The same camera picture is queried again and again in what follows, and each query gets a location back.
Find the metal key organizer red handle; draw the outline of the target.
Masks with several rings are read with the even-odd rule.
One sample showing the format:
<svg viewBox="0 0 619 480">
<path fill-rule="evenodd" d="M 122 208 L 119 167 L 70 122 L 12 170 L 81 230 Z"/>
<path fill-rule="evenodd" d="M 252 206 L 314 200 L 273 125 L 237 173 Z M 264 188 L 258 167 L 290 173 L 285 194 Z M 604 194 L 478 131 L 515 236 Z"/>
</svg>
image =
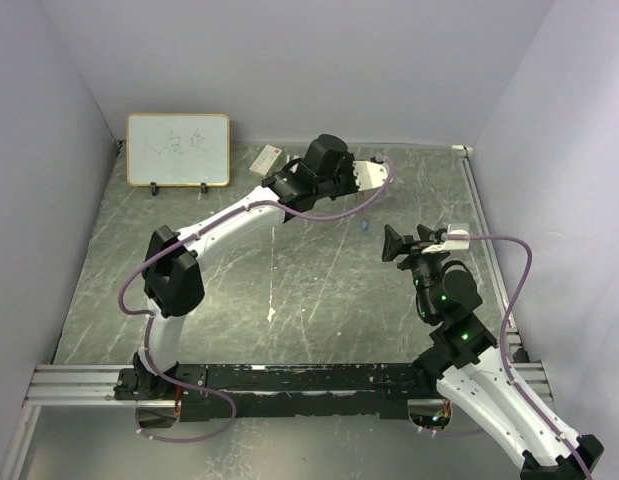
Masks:
<svg viewBox="0 0 619 480">
<path fill-rule="evenodd" d="M 367 194 L 364 191 L 358 191 L 356 193 L 356 206 L 355 214 L 364 216 L 367 208 Z"/>
</svg>

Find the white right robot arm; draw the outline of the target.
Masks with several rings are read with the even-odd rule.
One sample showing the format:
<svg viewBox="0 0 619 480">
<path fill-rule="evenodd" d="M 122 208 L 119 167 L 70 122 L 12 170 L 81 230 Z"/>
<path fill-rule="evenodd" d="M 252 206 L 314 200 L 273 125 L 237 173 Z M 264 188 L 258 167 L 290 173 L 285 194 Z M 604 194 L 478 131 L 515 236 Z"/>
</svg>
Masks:
<svg viewBox="0 0 619 480">
<path fill-rule="evenodd" d="M 422 396 L 440 394 L 462 409 L 518 467 L 523 479 L 589 479 L 604 447 L 559 418 L 507 357 L 476 315 L 482 304 L 469 268 L 450 259 L 472 236 L 449 226 L 416 235 L 384 228 L 382 259 L 412 275 L 419 318 L 433 326 L 432 346 L 413 363 Z"/>
</svg>

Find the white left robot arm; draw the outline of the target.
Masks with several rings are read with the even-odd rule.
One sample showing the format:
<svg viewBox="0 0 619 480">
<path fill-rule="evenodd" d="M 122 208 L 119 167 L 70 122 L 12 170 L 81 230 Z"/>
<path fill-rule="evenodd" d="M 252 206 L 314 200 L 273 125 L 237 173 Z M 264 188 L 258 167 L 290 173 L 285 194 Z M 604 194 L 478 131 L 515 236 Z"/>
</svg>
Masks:
<svg viewBox="0 0 619 480">
<path fill-rule="evenodd" d="M 296 216 L 310 218 L 322 199 L 379 189 L 387 177 L 385 164 L 358 160 L 343 140 L 321 134 L 304 156 L 271 173 L 232 206 L 178 232 L 166 226 L 155 230 L 142 272 L 153 325 L 134 357 L 141 389 L 154 399 L 173 392 L 183 324 L 204 298 L 202 274 L 214 261 L 262 229 Z"/>
</svg>

